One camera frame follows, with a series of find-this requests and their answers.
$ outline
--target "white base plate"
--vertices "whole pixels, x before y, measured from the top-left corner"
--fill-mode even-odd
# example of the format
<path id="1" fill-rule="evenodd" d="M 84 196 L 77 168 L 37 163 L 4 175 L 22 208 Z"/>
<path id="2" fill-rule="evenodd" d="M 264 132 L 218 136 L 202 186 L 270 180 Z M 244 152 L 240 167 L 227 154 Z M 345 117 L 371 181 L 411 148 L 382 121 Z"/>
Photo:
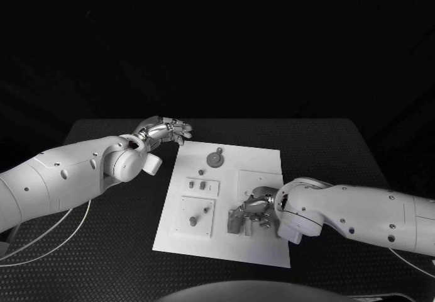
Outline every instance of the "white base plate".
<path id="1" fill-rule="evenodd" d="M 224 149 L 224 165 L 212 168 L 207 164 L 207 156 L 217 151 L 218 147 Z M 205 171 L 204 176 L 199 176 L 199 170 Z M 277 236 L 276 224 L 273 224 L 273 229 L 264 230 L 254 223 L 250 237 L 244 235 L 244 228 L 240 235 L 227 232 L 230 211 L 235 210 L 248 199 L 248 196 L 244 196 L 245 191 L 258 186 L 283 187 L 282 174 L 279 150 L 186 141 L 185 146 L 179 149 L 175 163 L 153 250 L 290 267 L 289 242 Z M 197 192 L 186 194 L 186 178 L 220 181 L 218 196 L 205 196 Z M 191 199 L 197 206 L 191 204 L 191 212 L 184 215 L 181 212 L 181 208 L 184 209 L 181 207 L 182 197 L 214 202 L 212 232 L 209 232 L 212 236 L 199 235 L 209 229 L 209 224 L 199 225 L 201 219 L 207 222 L 207 216 L 201 212 L 198 213 L 199 233 L 189 233 L 194 232 L 189 228 L 198 226 L 191 226 L 188 216 L 197 211 L 194 208 L 198 207 L 198 211 L 201 210 L 204 204 L 198 199 Z M 188 230 L 184 231 L 184 235 L 175 231 L 181 222 L 185 223 Z"/>

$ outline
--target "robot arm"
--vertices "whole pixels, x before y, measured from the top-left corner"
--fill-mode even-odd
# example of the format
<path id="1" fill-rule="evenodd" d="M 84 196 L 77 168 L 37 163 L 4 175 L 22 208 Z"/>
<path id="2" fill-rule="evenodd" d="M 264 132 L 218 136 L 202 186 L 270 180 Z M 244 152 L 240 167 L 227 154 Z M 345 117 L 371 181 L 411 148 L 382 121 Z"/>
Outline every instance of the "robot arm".
<path id="1" fill-rule="evenodd" d="M 100 196 L 145 170 L 155 175 L 162 160 L 149 152 L 161 142 L 191 138 L 191 125 L 149 118 L 133 135 L 106 137 L 41 152 L 0 174 L 0 232 L 19 223 L 65 211 Z"/>
<path id="2" fill-rule="evenodd" d="M 328 224 L 349 239 L 398 250 L 435 256 L 435 204 L 430 199 L 384 189 L 333 186 L 299 178 L 276 193 L 266 187 L 254 190 L 251 199 L 263 200 L 263 209 L 248 200 L 234 212 L 237 217 L 276 209 L 279 235 L 299 244 L 303 235 L 320 236 Z"/>

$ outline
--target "dark table surface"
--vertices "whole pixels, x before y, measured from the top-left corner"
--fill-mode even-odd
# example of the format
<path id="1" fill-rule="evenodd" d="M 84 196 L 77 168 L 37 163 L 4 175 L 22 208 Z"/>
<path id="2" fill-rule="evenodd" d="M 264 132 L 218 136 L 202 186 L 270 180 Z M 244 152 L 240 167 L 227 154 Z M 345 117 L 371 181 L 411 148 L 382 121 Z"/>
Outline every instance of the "dark table surface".
<path id="1" fill-rule="evenodd" d="M 194 139 L 282 150 L 284 181 L 313 177 L 333 184 L 388 188 L 388 181 L 352 121 L 346 119 L 186 119 Z M 80 120 L 65 144 L 132 133 L 140 120 Z M 345 239 L 329 226 L 320 237 L 290 243 L 292 269 L 153 251 L 179 146 L 163 144 L 156 176 L 142 172 L 114 186 L 91 205 L 86 224 L 68 244 L 47 258 L 0 268 L 2 301 L 153 301 L 201 284 L 271 280 L 305 284 L 349 296 L 402 293 L 433 301 L 435 280 L 392 252 Z M 87 205 L 78 207 L 47 238 L 5 264 L 48 252 L 74 232 Z M 63 213 L 19 229 L 14 251 L 42 234 Z M 433 274 L 431 257 L 400 252 Z"/>

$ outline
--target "cable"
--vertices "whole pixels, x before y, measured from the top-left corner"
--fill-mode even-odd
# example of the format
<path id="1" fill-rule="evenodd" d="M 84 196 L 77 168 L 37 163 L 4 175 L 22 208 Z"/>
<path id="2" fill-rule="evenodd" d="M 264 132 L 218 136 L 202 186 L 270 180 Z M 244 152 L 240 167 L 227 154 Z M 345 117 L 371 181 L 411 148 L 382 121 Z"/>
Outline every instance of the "cable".
<path id="1" fill-rule="evenodd" d="M 61 218 L 61 220 L 58 221 L 58 223 L 48 229 L 48 231 L 32 242 L 29 242 L 24 247 L 21 247 L 18 250 L 15 250 L 11 254 L 8 254 L 4 257 L 0 257 L 0 261 L 5 260 L 6 258 L 9 258 L 12 255 L 15 255 L 18 252 L 21 252 L 28 247 L 31 247 L 52 232 L 52 230 L 55 229 L 55 227 L 61 224 L 61 222 L 64 221 L 64 219 L 70 215 L 71 211 L 73 211 L 73 209 L 67 212 L 67 214 L 64 215 L 64 217 Z"/>
<path id="2" fill-rule="evenodd" d="M 57 246 L 57 248 L 54 248 L 48 253 L 45 253 L 42 256 L 37 257 L 35 259 L 29 260 L 29 261 L 25 261 L 25 262 L 19 262 L 19 263 L 14 263 L 14 264 L 2 264 L 0 267 L 11 267 L 11 266 L 21 266 L 22 264 L 27 264 L 27 263 L 31 263 L 37 260 L 40 260 L 41 258 L 44 258 L 45 256 L 51 255 L 68 242 L 68 240 L 73 238 L 73 236 L 76 235 L 77 231 L 80 230 L 84 222 L 86 222 L 86 219 L 87 219 L 87 215 L 88 215 L 88 212 L 90 212 L 90 208 L 91 208 L 91 200 L 88 202 L 88 208 L 87 208 L 87 213 L 84 215 L 84 218 L 83 218 L 83 221 L 80 222 L 80 226 L 77 227 L 76 231 L 73 232 L 71 236 L 67 238 L 67 240 L 60 244 L 60 246 Z"/>
<path id="3" fill-rule="evenodd" d="M 431 276 L 433 278 L 435 278 L 435 276 L 433 274 L 430 274 L 428 272 L 426 272 L 421 268 L 418 268 L 408 260 L 405 260 L 405 258 L 392 250 L 392 253 L 417 269 L 420 270 L 423 273 L 426 273 L 428 276 Z"/>

